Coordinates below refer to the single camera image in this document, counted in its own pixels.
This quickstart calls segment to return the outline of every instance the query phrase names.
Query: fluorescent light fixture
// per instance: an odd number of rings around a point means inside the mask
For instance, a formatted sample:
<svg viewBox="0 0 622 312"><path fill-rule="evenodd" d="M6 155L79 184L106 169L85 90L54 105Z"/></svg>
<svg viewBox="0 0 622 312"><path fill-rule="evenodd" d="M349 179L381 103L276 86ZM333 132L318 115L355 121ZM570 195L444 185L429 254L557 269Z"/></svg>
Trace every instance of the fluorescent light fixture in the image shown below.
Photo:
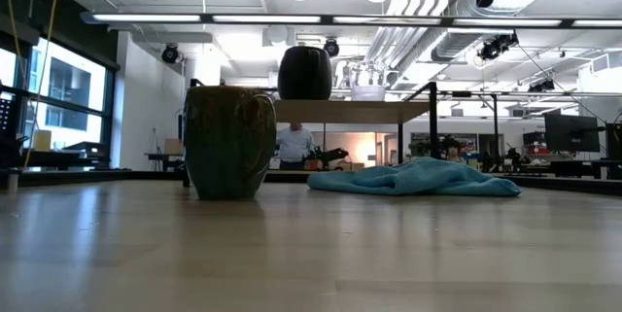
<svg viewBox="0 0 622 312"><path fill-rule="evenodd" d="M218 15L212 16L214 22L232 23L319 23L319 16L245 16L245 15Z"/></svg>
<svg viewBox="0 0 622 312"><path fill-rule="evenodd" d="M333 17L337 24L360 25L439 25L440 19L433 17Z"/></svg>
<svg viewBox="0 0 622 312"><path fill-rule="evenodd" d="M108 14L93 15L93 19L103 22L199 22L199 15L130 15Z"/></svg>
<svg viewBox="0 0 622 312"><path fill-rule="evenodd" d="M575 20L572 27L622 27L622 19Z"/></svg>
<svg viewBox="0 0 622 312"><path fill-rule="evenodd" d="M558 19L520 19L520 18L456 18L453 25L459 26L507 26L507 27L523 27L523 26L559 26L562 23Z"/></svg>
<svg viewBox="0 0 622 312"><path fill-rule="evenodd" d="M487 29L487 28L448 28L450 34L500 34L511 35L514 29Z"/></svg>

